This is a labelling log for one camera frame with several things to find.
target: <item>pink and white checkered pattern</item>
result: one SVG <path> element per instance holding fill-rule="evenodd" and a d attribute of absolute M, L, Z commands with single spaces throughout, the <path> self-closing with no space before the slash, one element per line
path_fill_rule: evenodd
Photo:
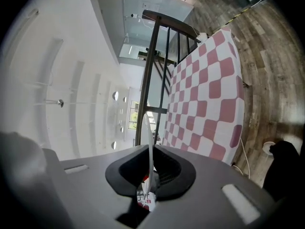
<path fill-rule="evenodd" d="M 173 70 L 163 144 L 231 163 L 244 120 L 237 48 L 222 28 Z"/>

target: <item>metal railing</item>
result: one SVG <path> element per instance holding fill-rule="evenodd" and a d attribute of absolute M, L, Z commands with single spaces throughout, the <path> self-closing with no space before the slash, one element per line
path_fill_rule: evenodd
<path fill-rule="evenodd" d="M 143 59 L 147 59 L 147 53 L 146 52 L 139 52 L 138 53 L 138 57 L 139 58 L 143 58 Z M 163 70 L 164 70 L 164 63 L 165 63 L 165 59 L 159 55 L 155 55 L 154 57 L 154 61 L 153 64 L 157 70 L 157 73 L 159 75 L 159 77 L 162 80 L 163 77 Z M 175 62 L 172 60 L 167 59 L 167 63 L 168 64 L 172 64 L 174 65 Z M 169 95 L 169 88 L 170 88 L 170 79 L 172 77 L 172 74 L 170 73 L 168 67 L 166 67 L 166 83 L 165 83 L 165 90 L 167 92 L 167 94 Z"/>
<path fill-rule="evenodd" d="M 169 51 L 169 43 L 170 43 L 169 42 L 170 31 L 171 30 L 176 31 L 177 37 L 178 37 L 178 58 L 177 58 L 177 63 L 174 64 L 175 66 L 178 65 L 182 60 L 184 60 L 187 57 L 187 55 L 189 55 L 193 50 L 195 50 L 197 48 L 197 43 L 200 43 L 200 41 L 196 38 L 197 35 L 199 35 L 199 31 L 197 31 L 193 27 L 185 24 L 182 21 L 176 20 L 167 15 L 149 11 L 149 10 L 143 11 L 142 18 L 155 21 L 155 24 L 154 24 L 154 28 L 153 28 L 153 32 L 152 32 L 152 39 L 151 39 L 150 46 L 149 46 L 148 53 L 147 53 L 146 65 L 145 65 L 145 70 L 144 70 L 143 80 L 142 80 L 141 98 L 140 98 L 140 103 L 139 103 L 138 120 L 137 120 L 137 128 L 136 128 L 136 135 L 135 135 L 135 145 L 136 146 L 141 144 L 141 128 L 142 128 L 144 114 L 147 111 L 158 114 L 157 122 L 156 122 L 155 137 L 154 137 L 154 144 L 156 144 L 157 136 L 159 133 L 161 114 L 167 113 L 167 109 L 162 108 L 162 104 L 163 104 L 163 98 L 164 98 L 166 72 L 168 71 L 168 73 L 170 73 L 167 68 L 167 64 L 169 61 L 168 51 Z M 164 65 L 163 65 L 162 87 L 161 87 L 161 97 L 160 97 L 159 107 L 151 107 L 151 106 L 147 106 L 147 100 L 148 100 L 149 87 L 150 87 L 150 83 L 151 83 L 151 75 L 152 75 L 152 69 L 153 69 L 152 66 L 155 64 L 154 52 L 156 49 L 160 26 L 168 28 L 167 39 L 166 39 L 166 53 L 165 53 L 165 59 L 164 59 Z M 188 52 L 187 55 L 185 57 L 183 57 L 181 60 L 180 60 L 180 34 L 186 36 L 187 52 Z M 194 40 L 194 45 L 191 48 L 189 45 L 189 39 Z"/>

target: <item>white cable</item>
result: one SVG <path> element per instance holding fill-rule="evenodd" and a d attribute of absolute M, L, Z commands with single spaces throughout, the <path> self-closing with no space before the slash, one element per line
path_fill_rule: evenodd
<path fill-rule="evenodd" d="M 232 166 L 234 166 L 235 168 L 237 168 L 237 169 L 239 170 L 239 172 L 240 172 L 242 175 L 244 175 L 243 172 L 242 172 L 242 170 L 241 170 L 238 166 L 236 166 L 236 165 L 232 165 Z"/>
<path fill-rule="evenodd" d="M 146 16 L 145 14 L 142 14 L 142 15 L 147 17 L 147 18 L 149 18 L 149 19 L 151 19 L 152 21 L 155 21 L 154 19 L 152 19 L 151 17 Z"/>
<path fill-rule="evenodd" d="M 151 30 L 153 29 L 153 27 L 151 28 L 151 27 L 149 27 L 148 25 L 145 25 L 144 20 L 143 20 L 142 18 L 140 18 L 140 19 L 142 20 L 144 26 L 148 27 L 148 28 L 151 29 Z"/>
<path fill-rule="evenodd" d="M 152 180 L 153 180 L 153 134 L 149 122 L 149 117 L 147 113 L 144 115 L 145 126 L 147 129 L 147 137 L 148 137 L 148 153 L 149 153 L 149 176 L 146 184 L 146 196 L 148 196 L 149 192 L 152 189 Z"/>
<path fill-rule="evenodd" d="M 53 75 L 52 70 L 51 70 L 51 75 L 52 75 L 52 82 L 49 84 L 50 86 L 52 86 L 52 84 L 53 84 L 53 80 L 54 80 L 54 75 Z"/>
<path fill-rule="evenodd" d="M 192 29 L 194 30 L 194 32 L 196 33 L 196 35 L 199 36 L 199 35 L 197 34 L 197 32 L 195 31 L 194 27 L 191 26 L 191 25 L 190 25 L 190 27 L 192 27 Z"/>
<path fill-rule="evenodd" d="M 256 4 L 260 3 L 262 0 L 259 0 Z M 256 4 L 252 5 L 250 8 L 253 8 Z"/>
<path fill-rule="evenodd" d="M 247 164 L 248 164 L 248 178 L 250 179 L 250 165 L 249 165 L 249 161 L 248 161 L 248 158 L 247 158 L 247 155 L 246 155 L 246 151 L 244 150 L 244 144 L 243 144 L 243 141 L 242 139 L 240 138 L 240 141 L 242 142 L 242 146 L 243 146 L 243 151 L 244 151 L 244 156 L 246 157 L 246 161 L 247 161 Z"/>

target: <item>recessed light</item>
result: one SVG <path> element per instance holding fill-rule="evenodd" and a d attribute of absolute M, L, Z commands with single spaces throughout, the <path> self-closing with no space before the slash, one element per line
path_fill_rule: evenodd
<path fill-rule="evenodd" d="M 113 98 L 115 101 L 118 101 L 119 93 L 118 93 L 118 92 L 114 92 L 114 93 L 112 94 L 112 98 Z"/>
<path fill-rule="evenodd" d="M 128 54 L 130 54 L 130 53 L 131 53 L 131 51 L 132 51 L 132 46 L 130 47 Z"/>
<path fill-rule="evenodd" d="M 116 148 L 116 142 L 111 143 L 111 147 L 112 147 L 113 149 L 115 149 L 115 148 Z"/>

